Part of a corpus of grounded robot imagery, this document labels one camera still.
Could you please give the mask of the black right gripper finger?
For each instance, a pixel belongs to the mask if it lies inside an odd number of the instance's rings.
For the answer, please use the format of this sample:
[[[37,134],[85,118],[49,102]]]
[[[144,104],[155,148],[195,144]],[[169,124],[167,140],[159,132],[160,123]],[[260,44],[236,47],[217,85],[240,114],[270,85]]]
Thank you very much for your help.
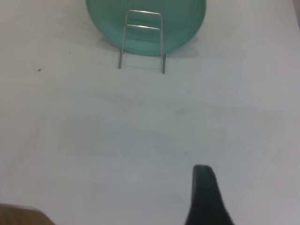
[[[191,205],[186,225],[232,225],[217,178],[208,165],[195,165],[192,175]]]

